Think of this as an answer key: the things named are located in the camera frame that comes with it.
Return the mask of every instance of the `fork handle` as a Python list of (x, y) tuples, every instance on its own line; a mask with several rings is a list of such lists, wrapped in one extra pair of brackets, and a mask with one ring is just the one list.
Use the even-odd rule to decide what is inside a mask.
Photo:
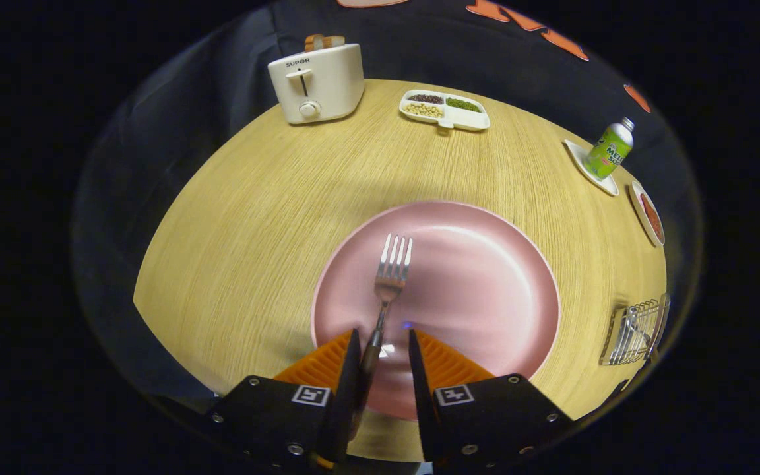
[(377, 360), (380, 359), (380, 345), (383, 342), (383, 331), (371, 332), (371, 339), (365, 346), (365, 352), (360, 361), (359, 375), (356, 381), (356, 409), (350, 422), (350, 440), (356, 436), (356, 430), (360, 427), (362, 412), (368, 402), (368, 392), (371, 390), (371, 382), (374, 381), (374, 373), (377, 370)]

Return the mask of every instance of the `green can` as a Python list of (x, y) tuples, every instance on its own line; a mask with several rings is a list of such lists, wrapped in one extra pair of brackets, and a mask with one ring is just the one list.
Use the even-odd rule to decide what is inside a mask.
[(610, 124), (583, 160), (585, 169), (597, 180), (612, 174), (633, 150), (633, 129), (635, 124), (626, 117), (620, 123)]

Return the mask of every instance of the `round table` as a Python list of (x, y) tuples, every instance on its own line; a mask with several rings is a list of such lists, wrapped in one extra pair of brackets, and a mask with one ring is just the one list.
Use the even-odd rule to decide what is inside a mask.
[[(398, 112), (402, 94), (479, 100), (480, 132), (444, 130)], [(477, 205), (518, 226), (552, 267), (561, 321), (530, 380), (571, 418), (598, 408), (643, 361), (600, 365), (612, 313), (666, 291), (663, 247), (631, 206), (624, 168), (612, 197), (562, 144), (590, 144), (551, 121), (464, 91), (367, 79), (348, 117), (293, 126), (280, 106), (219, 148), (160, 223), (133, 301), (177, 361), (223, 395), (245, 376), (274, 377), (313, 349), (310, 312), (338, 244), (381, 211), (424, 199)], [(423, 460), (416, 422), (367, 412), (348, 452)]]

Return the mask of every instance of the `fork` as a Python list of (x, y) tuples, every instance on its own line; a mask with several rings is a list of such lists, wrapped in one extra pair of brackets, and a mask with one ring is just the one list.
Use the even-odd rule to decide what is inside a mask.
[(365, 352), (360, 361), (359, 381), (357, 382), (357, 403), (354, 417), (351, 419), (350, 438), (356, 436), (359, 429), (362, 412), (368, 401), (368, 391), (374, 380), (374, 372), (377, 369), (377, 359), (380, 358), (380, 347), (383, 345), (383, 323), (389, 313), (389, 305), (398, 298), (400, 291), (406, 285), (406, 276), (410, 271), (410, 259), (412, 257), (412, 237), (399, 237), (395, 234), (386, 235), (386, 246), (383, 246), (383, 254), (380, 256), (380, 265), (377, 267), (377, 276), (374, 277), (374, 294), (380, 299), (380, 315), (377, 316), (377, 325), (371, 332), (371, 338), (365, 346)]

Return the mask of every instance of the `screw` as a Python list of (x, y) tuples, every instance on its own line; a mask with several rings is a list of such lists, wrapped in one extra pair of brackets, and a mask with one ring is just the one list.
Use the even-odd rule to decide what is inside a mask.
[(299, 456), (304, 453), (304, 448), (298, 444), (289, 444), (286, 446), (286, 450), (289, 451), (290, 454), (293, 454), (293, 456)]

